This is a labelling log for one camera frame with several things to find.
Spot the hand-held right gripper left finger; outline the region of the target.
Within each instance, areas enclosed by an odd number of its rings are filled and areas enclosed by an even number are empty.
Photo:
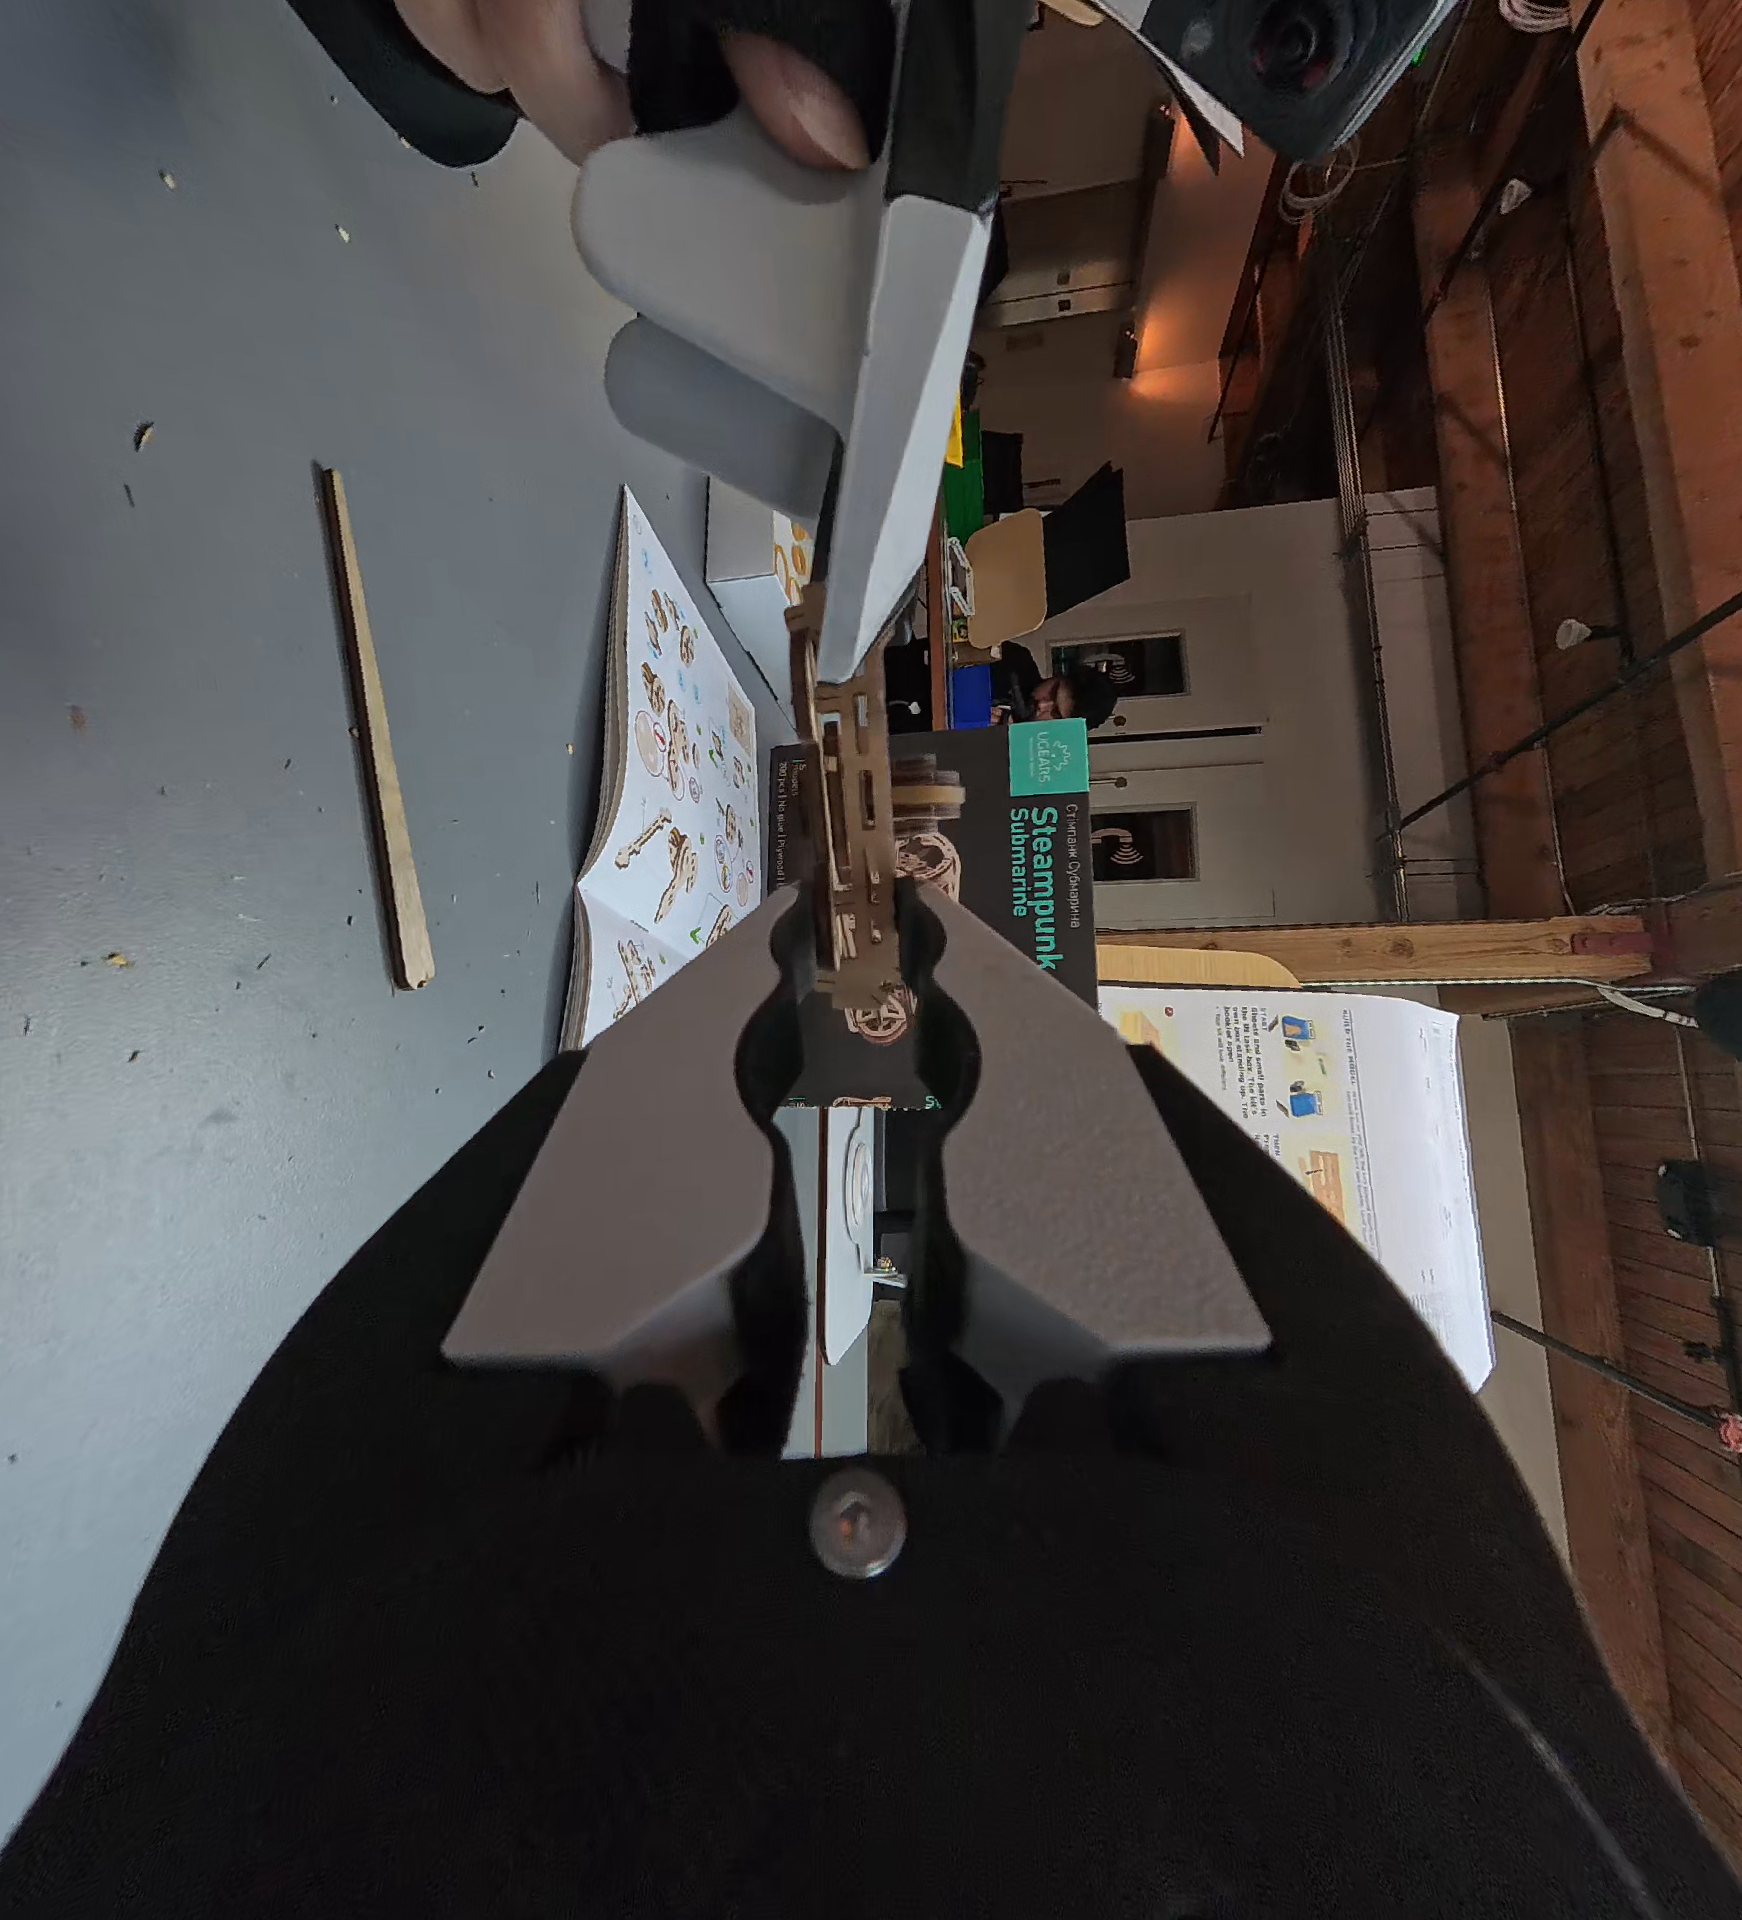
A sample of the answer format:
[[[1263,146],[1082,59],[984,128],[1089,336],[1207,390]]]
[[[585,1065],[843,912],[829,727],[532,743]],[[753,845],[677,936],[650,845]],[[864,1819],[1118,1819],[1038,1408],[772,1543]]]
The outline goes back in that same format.
[[[662,1384],[724,1449],[790,1443],[811,1288],[775,1117],[806,1063],[811,921],[807,887],[777,889],[573,1057],[447,1360]]]

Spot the person's left hand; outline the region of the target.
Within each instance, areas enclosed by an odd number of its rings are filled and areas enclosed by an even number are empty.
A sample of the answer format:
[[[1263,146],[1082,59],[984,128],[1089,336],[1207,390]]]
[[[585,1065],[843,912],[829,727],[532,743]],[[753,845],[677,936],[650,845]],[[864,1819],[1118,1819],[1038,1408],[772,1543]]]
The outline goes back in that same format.
[[[489,99],[508,93],[571,160],[632,134],[627,83],[597,56],[579,3],[400,3],[396,11],[447,70]],[[724,31],[718,51],[745,107],[788,157],[819,170],[870,165],[857,107],[806,53],[743,31]]]

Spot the white instruction poster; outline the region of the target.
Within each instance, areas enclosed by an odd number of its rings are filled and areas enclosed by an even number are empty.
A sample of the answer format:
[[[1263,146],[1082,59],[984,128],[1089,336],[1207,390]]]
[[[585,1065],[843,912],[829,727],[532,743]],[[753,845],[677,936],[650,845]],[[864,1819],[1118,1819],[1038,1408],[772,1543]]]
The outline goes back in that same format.
[[[1460,1018],[1393,995],[1105,983],[1161,1051],[1378,1259],[1471,1390],[1495,1367]]]

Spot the light wooden chair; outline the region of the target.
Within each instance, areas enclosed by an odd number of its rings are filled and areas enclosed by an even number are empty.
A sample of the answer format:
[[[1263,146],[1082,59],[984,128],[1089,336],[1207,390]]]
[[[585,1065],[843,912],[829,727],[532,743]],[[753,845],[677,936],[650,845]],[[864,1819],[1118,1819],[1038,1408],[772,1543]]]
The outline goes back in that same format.
[[[955,645],[993,654],[1048,617],[1047,515],[1023,510],[948,537],[946,585]]]

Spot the black model kit box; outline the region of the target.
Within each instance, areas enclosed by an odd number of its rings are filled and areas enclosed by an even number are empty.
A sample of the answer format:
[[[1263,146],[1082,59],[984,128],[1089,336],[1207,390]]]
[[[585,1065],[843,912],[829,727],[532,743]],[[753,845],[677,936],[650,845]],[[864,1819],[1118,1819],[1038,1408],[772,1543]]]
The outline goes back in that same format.
[[[1095,1004],[1090,733],[1079,718],[904,733],[890,743],[902,877],[955,899],[1041,970]],[[930,1107],[914,1065],[918,1000],[874,1009],[813,992],[799,1011],[806,1068],[790,1104]]]

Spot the white cardboard box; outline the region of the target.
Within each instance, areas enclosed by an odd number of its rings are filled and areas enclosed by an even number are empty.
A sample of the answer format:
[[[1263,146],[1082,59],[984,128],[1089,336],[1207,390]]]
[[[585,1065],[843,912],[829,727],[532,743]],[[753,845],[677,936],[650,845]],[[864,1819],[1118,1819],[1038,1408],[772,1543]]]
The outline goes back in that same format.
[[[811,587],[811,560],[803,523],[708,476],[704,579],[785,714],[794,706],[788,621]]]

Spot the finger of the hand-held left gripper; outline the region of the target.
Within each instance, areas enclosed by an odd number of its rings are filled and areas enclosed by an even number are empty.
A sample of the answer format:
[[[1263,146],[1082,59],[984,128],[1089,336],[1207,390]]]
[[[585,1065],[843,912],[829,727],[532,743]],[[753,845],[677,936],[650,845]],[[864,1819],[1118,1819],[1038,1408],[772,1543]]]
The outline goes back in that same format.
[[[851,680],[927,560],[993,207],[884,207],[832,522],[819,680]]]

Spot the small wooden model bracket assembly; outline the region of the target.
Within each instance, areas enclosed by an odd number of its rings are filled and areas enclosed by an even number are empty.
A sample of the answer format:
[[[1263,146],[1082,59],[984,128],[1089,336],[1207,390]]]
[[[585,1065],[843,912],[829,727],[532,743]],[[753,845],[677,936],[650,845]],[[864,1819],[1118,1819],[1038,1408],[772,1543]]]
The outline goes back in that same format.
[[[890,1046],[916,1006],[902,974],[895,887],[909,880],[958,899],[962,855],[948,829],[966,787],[931,750],[892,754],[879,640],[851,680],[819,679],[824,612],[822,585],[788,611],[799,745],[785,784],[783,875],[811,908],[818,987],[851,1032]]]

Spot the open instruction booklet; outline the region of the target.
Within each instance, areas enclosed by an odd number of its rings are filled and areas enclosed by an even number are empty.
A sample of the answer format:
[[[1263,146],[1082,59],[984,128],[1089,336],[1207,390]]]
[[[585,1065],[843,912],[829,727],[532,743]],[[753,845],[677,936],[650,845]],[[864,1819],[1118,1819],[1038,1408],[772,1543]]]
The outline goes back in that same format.
[[[636,495],[619,494],[601,787],[561,1046],[590,1046],[763,898],[757,710]]]

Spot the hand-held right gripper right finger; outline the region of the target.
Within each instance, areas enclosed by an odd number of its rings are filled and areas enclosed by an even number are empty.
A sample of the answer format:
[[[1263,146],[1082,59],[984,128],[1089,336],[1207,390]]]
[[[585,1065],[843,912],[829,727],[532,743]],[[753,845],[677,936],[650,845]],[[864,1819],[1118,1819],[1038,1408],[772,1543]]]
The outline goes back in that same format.
[[[1047,1384],[1259,1358],[1272,1339],[1130,1048],[954,899],[898,889],[920,1147],[904,1402],[988,1452]]]

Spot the rounded light wooden board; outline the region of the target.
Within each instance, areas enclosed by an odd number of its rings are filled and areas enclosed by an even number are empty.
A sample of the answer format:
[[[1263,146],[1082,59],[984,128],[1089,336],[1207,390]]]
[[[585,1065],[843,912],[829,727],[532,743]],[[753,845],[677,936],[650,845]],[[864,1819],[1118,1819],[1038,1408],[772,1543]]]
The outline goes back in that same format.
[[[1304,983],[1279,959],[1237,948],[1186,948],[1159,941],[1098,941],[1105,986],[1173,990],[1299,990]]]

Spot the thin wooden stick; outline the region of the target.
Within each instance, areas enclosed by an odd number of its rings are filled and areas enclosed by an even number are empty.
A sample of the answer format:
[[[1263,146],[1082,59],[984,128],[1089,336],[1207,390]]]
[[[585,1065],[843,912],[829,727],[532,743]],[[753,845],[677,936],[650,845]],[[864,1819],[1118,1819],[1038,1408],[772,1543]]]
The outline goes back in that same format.
[[[358,559],[353,517],[346,479],[336,468],[315,463],[313,479],[352,679],[353,729],[378,863],[390,974],[396,990],[417,993],[435,981],[435,959]]]

